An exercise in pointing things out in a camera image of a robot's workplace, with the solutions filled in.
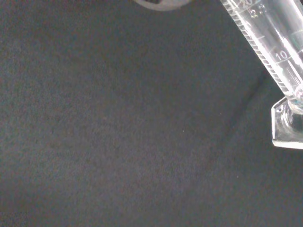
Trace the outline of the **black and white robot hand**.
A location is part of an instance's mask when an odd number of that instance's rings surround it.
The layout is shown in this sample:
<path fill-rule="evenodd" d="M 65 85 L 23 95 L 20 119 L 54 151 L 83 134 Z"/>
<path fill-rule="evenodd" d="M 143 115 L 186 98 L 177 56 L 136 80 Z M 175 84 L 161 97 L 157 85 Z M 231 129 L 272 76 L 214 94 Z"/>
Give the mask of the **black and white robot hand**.
<path fill-rule="evenodd" d="M 134 2 L 155 11 L 172 11 L 189 4 L 192 0 L 134 0 Z"/>

